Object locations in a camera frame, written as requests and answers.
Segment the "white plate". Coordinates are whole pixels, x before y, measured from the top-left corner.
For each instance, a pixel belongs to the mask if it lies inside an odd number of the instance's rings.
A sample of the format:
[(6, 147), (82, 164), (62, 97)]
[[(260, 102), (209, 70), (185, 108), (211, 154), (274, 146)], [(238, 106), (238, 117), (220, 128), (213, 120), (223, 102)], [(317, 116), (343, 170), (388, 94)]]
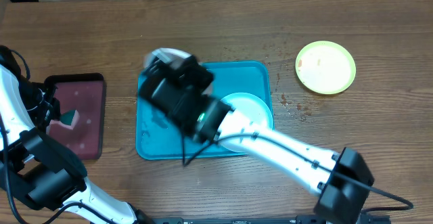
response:
[(150, 66), (155, 59), (163, 61), (171, 68), (179, 68), (184, 61), (191, 56), (190, 53), (174, 48), (158, 48), (147, 54), (144, 58), (143, 67)]

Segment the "green and pink sponge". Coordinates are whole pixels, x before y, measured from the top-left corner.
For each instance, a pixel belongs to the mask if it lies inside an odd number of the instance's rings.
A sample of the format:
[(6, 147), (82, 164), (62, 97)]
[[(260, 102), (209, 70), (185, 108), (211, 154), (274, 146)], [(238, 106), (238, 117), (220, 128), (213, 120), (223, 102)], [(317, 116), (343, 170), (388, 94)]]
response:
[(79, 121), (80, 115), (77, 110), (70, 110), (60, 116), (60, 125), (72, 130)]

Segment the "yellow-green plate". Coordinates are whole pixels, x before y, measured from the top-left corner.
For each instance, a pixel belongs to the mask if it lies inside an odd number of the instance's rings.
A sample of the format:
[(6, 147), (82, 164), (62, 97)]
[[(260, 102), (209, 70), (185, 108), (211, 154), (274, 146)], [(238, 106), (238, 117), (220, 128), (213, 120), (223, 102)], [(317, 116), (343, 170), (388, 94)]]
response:
[(333, 95), (348, 89), (356, 77), (356, 64), (343, 46), (315, 41), (304, 46), (295, 61), (299, 81), (309, 90)]

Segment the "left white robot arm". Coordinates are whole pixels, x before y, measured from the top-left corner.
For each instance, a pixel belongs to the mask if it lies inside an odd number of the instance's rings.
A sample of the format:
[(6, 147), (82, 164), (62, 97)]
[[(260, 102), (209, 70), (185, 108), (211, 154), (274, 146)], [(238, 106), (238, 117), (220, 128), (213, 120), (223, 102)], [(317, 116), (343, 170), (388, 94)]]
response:
[(30, 81), (22, 72), (18, 52), (1, 46), (1, 188), (19, 223), (19, 201), (33, 210), (48, 208), (55, 221), (63, 212), (90, 223), (152, 223), (142, 210), (113, 198), (96, 186), (78, 156), (48, 136), (59, 120), (55, 86)]

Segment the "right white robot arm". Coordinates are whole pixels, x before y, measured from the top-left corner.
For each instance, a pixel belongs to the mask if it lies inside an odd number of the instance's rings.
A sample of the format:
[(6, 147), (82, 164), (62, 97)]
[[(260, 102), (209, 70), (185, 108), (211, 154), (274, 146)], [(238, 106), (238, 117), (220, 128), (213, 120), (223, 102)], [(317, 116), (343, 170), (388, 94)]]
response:
[(254, 156), (293, 177), (318, 201), (313, 209), (330, 223), (356, 223), (371, 192), (400, 202), (380, 211), (411, 210), (412, 202), (373, 186), (363, 157), (350, 148), (341, 153), (302, 143), (263, 127), (238, 109), (205, 93), (214, 77), (194, 55), (151, 55), (145, 61), (139, 97), (161, 111), (179, 130), (202, 147), (187, 166), (212, 145)]

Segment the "black tray with red liquid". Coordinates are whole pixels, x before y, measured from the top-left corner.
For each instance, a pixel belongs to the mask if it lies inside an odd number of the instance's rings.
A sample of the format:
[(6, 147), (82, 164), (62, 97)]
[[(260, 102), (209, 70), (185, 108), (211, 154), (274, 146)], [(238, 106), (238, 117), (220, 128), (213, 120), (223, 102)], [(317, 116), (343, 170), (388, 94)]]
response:
[(72, 150), (81, 160), (96, 160), (101, 156), (104, 134), (106, 82), (100, 73), (53, 75), (45, 84), (57, 87), (54, 97), (60, 101), (61, 115), (77, 110), (80, 118), (72, 130), (53, 120), (47, 134)]

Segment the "teal serving tray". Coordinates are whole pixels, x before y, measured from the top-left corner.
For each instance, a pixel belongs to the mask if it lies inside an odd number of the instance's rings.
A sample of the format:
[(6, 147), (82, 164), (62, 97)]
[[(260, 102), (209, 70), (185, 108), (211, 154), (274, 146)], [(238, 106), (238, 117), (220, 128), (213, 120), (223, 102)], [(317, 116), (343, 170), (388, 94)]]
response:
[[(232, 93), (250, 93), (268, 105), (272, 116), (271, 89), (267, 68), (257, 61), (205, 63), (214, 75), (212, 94), (223, 99)], [(161, 111), (137, 98), (137, 153), (146, 160), (178, 160), (190, 157), (202, 145), (182, 137), (178, 128)]]

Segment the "light blue plate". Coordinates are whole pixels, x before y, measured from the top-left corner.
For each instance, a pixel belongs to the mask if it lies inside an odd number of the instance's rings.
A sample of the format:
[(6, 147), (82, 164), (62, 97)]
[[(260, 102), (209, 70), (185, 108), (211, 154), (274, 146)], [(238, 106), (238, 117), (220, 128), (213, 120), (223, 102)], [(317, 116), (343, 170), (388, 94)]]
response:
[(218, 127), (217, 145), (265, 160), (279, 155), (278, 147), (263, 139), (272, 136), (273, 116), (262, 99), (250, 93), (232, 93), (221, 101), (232, 110)]

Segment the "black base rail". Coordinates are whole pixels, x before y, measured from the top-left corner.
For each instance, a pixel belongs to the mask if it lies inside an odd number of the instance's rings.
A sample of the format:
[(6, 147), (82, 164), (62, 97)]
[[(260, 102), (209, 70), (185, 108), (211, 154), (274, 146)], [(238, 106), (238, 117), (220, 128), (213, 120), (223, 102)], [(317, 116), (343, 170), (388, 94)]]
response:
[[(282, 219), (182, 219), (155, 218), (156, 224), (331, 224), (317, 215), (298, 215)], [(389, 216), (361, 215), (356, 224), (391, 224)]]

